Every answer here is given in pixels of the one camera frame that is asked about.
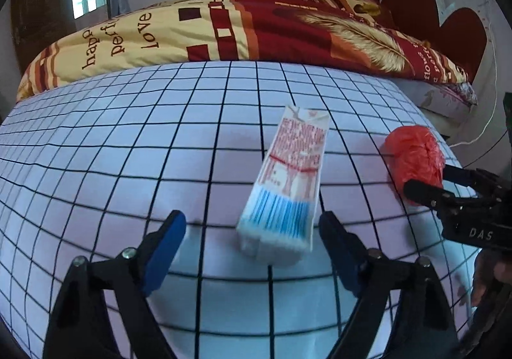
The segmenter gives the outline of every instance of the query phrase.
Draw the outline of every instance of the wooden door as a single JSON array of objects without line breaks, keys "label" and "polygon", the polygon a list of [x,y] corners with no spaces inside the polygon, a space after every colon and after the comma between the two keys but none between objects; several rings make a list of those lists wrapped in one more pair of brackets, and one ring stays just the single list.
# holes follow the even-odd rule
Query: wooden door
[{"label": "wooden door", "polygon": [[72,0],[11,0],[11,25],[23,73],[41,51],[75,31]]}]

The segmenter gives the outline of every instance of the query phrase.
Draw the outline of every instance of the black cable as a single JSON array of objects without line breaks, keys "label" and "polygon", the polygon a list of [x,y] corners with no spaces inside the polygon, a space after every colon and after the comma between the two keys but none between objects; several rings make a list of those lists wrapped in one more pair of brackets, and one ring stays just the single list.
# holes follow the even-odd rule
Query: black cable
[{"label": "black cable", "polygon": [[489,153],[489,152],[490,152],[490,151],[491,151],[491,150],[492,150],[496,145],[498,145],[498,143],[503,139],[503,137],[506,135],[506,133],[507,133],[507,132],[508,132],[508,131],[507,131],[507,130],[505,130],[505,132],[503,132],[503,135],[501,135],[501,136],[500,136],[500,139],[498,139],[492,147],[490,147],[486,152],[484,152],[482,155],[480,155],[480,156],[479,156],[476,160],[474,160],[473,162],[471,162],[471,163],[469,163],[469,164],[464,165],[464,167],[463,167],[463,168],[467,168],[467,167],[469,167],[470,165],[472,165],[472,164],[474,164],[475,162],[477,162],[480,158],[482,158],[482,157],[484,157],[485,155],[487,155],[487,154],[488,154],[488,153]]}]

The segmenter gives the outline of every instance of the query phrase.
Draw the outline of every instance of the red headboard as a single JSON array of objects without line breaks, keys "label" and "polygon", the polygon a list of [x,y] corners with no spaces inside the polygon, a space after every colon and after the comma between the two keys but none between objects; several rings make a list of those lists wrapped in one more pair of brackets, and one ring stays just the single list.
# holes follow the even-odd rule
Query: red headboard
[{"label": "red headboard", "polygon": [[453,12],[439,27],[436,0],[382,0],[398,29],[462,66],[473,80],[487,45],[487,35],[478,15],[469,8]]}]

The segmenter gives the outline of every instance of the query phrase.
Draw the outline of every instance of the metal bolt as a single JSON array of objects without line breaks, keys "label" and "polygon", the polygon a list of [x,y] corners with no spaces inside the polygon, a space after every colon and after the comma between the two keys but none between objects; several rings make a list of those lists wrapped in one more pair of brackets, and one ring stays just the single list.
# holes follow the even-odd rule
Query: metal bolt
[{"label": "metal bolt", "polygon": [[124,259],[131,259],[135,256],[136,253],[137,253],[137,249],[135,249],[135,248],[125,248],[122,251],[121,256]]},{"label": "metal bolt", "polygon": [[85,261],[87,261],[87,258],[80,255],[79,257],[76,257],[75,259],[73,259],[73,265],[75,267],[79,267],[80,265],[84,264]]},{"label": "metal bolt", "polygon": [[375,248],[368,249],[368,255],[374,259],[381,259],[384,256],[380,250]]},{"label": "metal bolt", "polygon": [[431,262],[428,257],[419,257],[418,259],[416,259],[416,262],[425,268],[428,268],[429,266],[431,266]]}]

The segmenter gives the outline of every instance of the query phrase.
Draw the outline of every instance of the red plastic bag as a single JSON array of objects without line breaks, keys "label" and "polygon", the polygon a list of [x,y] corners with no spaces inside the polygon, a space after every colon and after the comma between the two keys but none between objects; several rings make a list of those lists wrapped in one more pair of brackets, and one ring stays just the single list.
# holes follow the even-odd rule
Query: red plastic bag
[{"label": "red plastic bag", "polygon": [[442,188],[444,155],[430,129],[401,126],[388,135],[384,147],[395,157],[390,170],[400,194],[411,179]]}]

